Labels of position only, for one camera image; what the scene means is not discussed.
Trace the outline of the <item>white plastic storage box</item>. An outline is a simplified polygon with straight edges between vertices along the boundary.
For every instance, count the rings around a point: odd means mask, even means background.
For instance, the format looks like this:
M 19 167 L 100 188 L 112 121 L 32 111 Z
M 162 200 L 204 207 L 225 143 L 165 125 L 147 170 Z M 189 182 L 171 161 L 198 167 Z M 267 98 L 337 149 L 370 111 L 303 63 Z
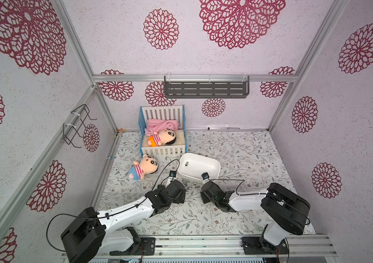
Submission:
M 197 184 L 202 183 L 201 175 L 205 172 L 209 174 L 211 180 L 219 178 L 221 165 L 215 159 L 194 153 L 185 153 L 179 161 L 178 178 Z

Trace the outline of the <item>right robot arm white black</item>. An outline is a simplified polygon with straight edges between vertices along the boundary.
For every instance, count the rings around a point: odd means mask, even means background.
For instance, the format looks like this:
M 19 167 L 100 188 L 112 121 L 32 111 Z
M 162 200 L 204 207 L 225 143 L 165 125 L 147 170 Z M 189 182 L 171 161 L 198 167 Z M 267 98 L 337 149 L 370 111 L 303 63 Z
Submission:
M 223 191 L 207 180 L 201 187 L 203 203 L 211 202 L 226 213 L 245 212 L 261 207 L 272 219 L 260 237 L 260 246 L 277 247 L 289 235 L 302 235 L 310 224 L 310 204 L 278 183 L 272 183 L 263 192 L 239 194 Z

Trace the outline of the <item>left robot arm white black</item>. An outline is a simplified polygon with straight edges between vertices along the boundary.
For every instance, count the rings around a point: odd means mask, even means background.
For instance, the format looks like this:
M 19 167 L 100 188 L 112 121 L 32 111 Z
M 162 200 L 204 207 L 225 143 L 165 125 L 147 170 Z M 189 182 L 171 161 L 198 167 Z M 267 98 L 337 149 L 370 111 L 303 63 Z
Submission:
M 173 203 L 183 203 L 185 194 L 185 186 L 172 180 L 167 186 L 159 186 L 137 201 L 115 209 L 84 209 L 61 234 L 69 262 L 87 263 L 100 253 L 134 252 L 140 238 L 130 224 L 162 214 Z

